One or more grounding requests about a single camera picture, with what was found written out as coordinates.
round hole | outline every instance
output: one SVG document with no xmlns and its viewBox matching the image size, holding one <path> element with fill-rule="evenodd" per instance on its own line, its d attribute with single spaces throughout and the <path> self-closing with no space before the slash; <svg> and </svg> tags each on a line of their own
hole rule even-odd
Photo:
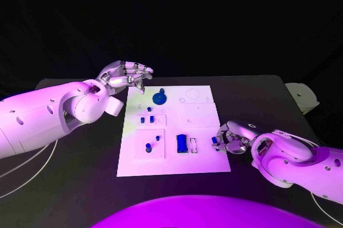
<svg viewBox="0 0 343 228">
<path fill-rule="evenodd" d="M 51 105 L 47 107 L 47 109 L 48 109 L 48 112 L 54 114 L 54 107 Z"/>
<path fill-rule="evenodd" d="M 18 118 L 16 118 L 16 122 L 18 122 L 21 125 L 23 125 L 23 118 L 22 118 L 22 117 L 18 117 Z"/>
<path fill-rule="evenodd" d="M 336 165 L 336 167 L 341 167 L 341 166 L 342 166 L 342 162 L 341 162 L 339 159 L 335 159 L 335 165 Z"/>
</svg>

white board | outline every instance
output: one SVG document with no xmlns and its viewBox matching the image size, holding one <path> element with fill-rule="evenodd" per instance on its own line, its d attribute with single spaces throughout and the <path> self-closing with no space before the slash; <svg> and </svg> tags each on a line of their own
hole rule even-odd
<svg viewBox="0 0 343 228">
<path fill-rule="evenodd" d="M 168 102 L 156 105 L 153 95 L 162 88 Z M 130 87 L 117 176 L 230 172 L 227 153 L 211 147 L 219 126 L 209 86 L 146 87 L 145 95 Z M 176 151 L 179 134 L 186 135 L 189 153 Z M 146 152 L 147 143 L 152 153 Z"/>
</svg>

black table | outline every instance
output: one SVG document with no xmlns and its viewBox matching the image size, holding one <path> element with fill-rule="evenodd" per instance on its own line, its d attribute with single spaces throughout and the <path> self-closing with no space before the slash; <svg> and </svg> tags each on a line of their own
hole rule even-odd
<svg viewBox="0 0 343 228">
<path fill-rule="evenodd" d="M 71 81 L 81 80 L 45 79 L 38 88 Z M 172 85 L 211 85 L 221 123 L 232 119 L 247 120 L 267 132 L 280 129 L 319 142 L 279 76 L 146 80 L 146 86 Z M 126 101 L 127 89 L 116 97 Z M 0 199 L 2 227 L 90 227 L 137 203 L 186 194 L 244 198 L 273 205 L 322 224 L 335 224 L 303 187 L 293 185 L 284 189 L 267 181 L 251 165 L 250 152 L 228 154 L 231 172 L 117 177 L 124 112 L 126 106 L 119 117 L 104 113 L 96 123 L 80 127 L 60 140 L 51 162 L 38 177 Z M 0 194 L 12 191 L 32 177 L 49 157 L 52 147 L 0 179 Z M 0 160 L 0 173 L 35 153 Z M 332 216 L 342 220 L 343 206 L 322 198 L 317 200 Z"/>
</svg>

white container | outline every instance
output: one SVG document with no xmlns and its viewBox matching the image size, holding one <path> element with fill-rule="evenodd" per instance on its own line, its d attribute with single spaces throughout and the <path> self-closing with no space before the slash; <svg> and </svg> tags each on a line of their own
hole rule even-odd
<svg viewBox="0 0 343 228">
<path fill-rule="evenodd" d="M 286 83 L 286 87 L 296 100 L 300 111 L 306 114 L 320 104 L 313 90 L 303 83 Z"/>
</svg>

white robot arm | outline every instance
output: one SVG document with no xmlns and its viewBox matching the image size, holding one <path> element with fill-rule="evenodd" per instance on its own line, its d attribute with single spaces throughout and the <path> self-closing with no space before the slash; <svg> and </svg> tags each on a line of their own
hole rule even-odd
<svg viewBox="0 0 343 228">
<path fill-rule="evenodd" d="M 111 95 L 126 86 L 145 93 L 143 79 L 153 70 L 117 61 L 96 80 L 72 82 L 16 95 L 0 101 L 0 159 L 35 150 L 96 122 L 103 113 L 117 116 L 123 102 Z"/>
<path fill-rule="evenodd" d="M 234 154 L 243 154 L 251 147 L 253 166 L 277 186 L 289 188 L 296 183 L 317 196 L 343 204 L 343 150 L 319 147 L 280 130 L 264 133 L 256 125 L 237 120 L 222 125 L 212 141 L 214 149 Z"/>
</svg>

